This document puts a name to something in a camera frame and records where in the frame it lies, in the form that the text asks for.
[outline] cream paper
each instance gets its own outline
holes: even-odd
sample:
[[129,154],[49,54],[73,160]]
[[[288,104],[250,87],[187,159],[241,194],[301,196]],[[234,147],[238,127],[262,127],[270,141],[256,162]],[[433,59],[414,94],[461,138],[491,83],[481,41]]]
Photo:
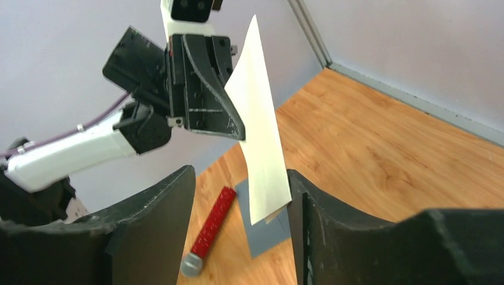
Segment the cream paper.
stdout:
[[250,222],[268,223],[292,198],[255,15],[225,90],[245,124]]

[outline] gray partition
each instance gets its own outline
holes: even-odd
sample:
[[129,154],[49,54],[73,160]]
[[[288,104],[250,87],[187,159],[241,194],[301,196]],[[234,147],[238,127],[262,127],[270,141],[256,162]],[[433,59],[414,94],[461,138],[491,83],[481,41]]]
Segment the gray partition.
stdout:
[[[286,0],[224,1],[212,21],[218,33],[240,47],[254,14],[278,107],[321,68]],[[158,0],[2,1],[0,148],[17,137],[42,140],[74,128],[116,100],[122,91],[101,70],[129,25],[163,45]],[[71,179],[87,208],[96,211],[184,164],[201,172],[233,143],[176,130],[162,150],[112,161]]]
[[334,68],[504,144],[504,2],[304,2]]

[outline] gray cloth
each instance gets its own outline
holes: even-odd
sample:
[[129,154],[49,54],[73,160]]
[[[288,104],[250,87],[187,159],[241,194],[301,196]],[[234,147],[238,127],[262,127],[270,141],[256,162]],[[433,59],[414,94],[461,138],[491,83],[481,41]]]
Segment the gray cloth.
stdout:
[[250,205],[248,202],[248,179],[238,184],[235,190],[237,192],[241,217],[247,234],[248,248],[252,258],[261,255],[270,248],[291,237],[291,229],[289,227],[289,218],[286,208],[269,224],[266,224],[266,222],[262,220],[252,226],[250,224]]

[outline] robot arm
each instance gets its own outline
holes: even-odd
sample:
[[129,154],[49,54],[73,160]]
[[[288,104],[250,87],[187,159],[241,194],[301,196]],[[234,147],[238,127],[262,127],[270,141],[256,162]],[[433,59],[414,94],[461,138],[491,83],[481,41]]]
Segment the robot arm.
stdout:
[[[64,220],[65,207],[75,198],[69,175],[158,149],[169,142],[173,127],[244,140],[243,122],[224,90],[236,48],[208,23],[221,4],[162,0],[165,48],[129,27],[103,74],[133,102],[50,143],[14,145],[0,173],[0,217],[28,225]],[[19,199],[26,207],[11,203]],[[35,213],[22,213],[30,205]],[[27,218],[33,215],[44,219],[35,223]]]

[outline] red handle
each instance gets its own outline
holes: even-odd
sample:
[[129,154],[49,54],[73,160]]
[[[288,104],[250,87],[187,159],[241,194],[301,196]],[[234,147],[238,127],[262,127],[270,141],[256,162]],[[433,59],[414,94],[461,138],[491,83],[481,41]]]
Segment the red handle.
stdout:
[[236,192],[232,188],[222,188],[219,198],[217,198],[217,201],[213,205],[198,238],[191,248],[193,254],[201,259],[205,258],[235,197]]

